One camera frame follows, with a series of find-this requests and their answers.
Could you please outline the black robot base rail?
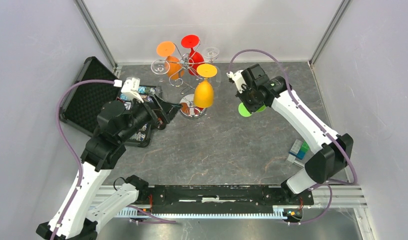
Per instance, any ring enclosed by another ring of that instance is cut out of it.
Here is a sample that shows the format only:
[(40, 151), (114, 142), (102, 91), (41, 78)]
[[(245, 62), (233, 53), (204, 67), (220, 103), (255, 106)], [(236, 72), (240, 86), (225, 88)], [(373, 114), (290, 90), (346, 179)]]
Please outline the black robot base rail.
[(289, 216), (314, 204), (309, 190), (289, 193), (286, 187), (268, 184), (149, 185), (136, 175), (122, 178), (139, 190), (134, 205), (146, 205), (154, 215), (181, 217)]

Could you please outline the green plastic wine glass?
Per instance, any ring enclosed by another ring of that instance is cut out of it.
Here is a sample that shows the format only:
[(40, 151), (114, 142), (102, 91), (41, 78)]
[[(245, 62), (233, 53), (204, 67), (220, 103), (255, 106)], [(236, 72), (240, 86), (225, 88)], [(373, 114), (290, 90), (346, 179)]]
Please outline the green plastic wine glass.
[[(266, 108), (267, 107), (265, 105), (263, 105), (255, 113), (263, 112)], [(247, 108), (245, 107), (245, 105), (243, 103), (240, 103), (238, 105), (238, 112), (242, 117), (245, 117), (245, 118), (250, 117), (252, 115), (252, 113), (247, 110)]]

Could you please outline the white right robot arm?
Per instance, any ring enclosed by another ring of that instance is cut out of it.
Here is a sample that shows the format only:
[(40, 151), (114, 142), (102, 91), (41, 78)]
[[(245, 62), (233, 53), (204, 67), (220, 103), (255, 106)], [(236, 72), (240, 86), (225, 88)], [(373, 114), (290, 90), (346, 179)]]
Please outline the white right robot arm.
[(301, 193), (323, 184), (349, 166), (354, 140), (338, 134), (321, 121), (298, 97), (286, 77), (269, 78), (259, 64), (228, 72), (229, 82), (237, 88), (236, 97), (251, 114), (262, 106), (283, 116), (307, 143), (313, 156), (304, 168), (282, 183), (281, 199), (294, 204)]

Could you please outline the yellow plastic wine glass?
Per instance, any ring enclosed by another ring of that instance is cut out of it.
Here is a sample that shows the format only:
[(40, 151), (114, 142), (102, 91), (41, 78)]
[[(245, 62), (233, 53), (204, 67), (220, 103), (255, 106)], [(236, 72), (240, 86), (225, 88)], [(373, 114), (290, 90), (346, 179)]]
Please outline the yellow plastic wine glass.
[(194, 91), (193, 103), (199, 108), (209, 108), (214, 103), (214, 89), (209, 79), (217, 74), (217, 68), (214, 65), (204, 63), (197, 67), (197, 73), (203, 77)]

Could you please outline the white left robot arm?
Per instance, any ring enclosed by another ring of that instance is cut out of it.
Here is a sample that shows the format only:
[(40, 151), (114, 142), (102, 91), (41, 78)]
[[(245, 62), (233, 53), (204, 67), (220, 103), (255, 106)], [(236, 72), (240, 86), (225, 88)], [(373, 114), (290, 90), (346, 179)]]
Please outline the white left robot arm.
[(145, 203), (149, 198), (147, 182), (137, 176), (127, 179), (120, 189), (99, 205), (92, 202), (104, 180), (126, 151), (125, 143), (144, 125), (169, 124), (182, 108), (151, 95), (151, 102), (135, 102), (130, 109), (113, 100), (97, 115), (97, 133), (86, 143), (80, 170), (60, 209), (48, 222), (38, 225), (36, 233), (44, 240), (95, 240), (102, 228), (129, 204)]

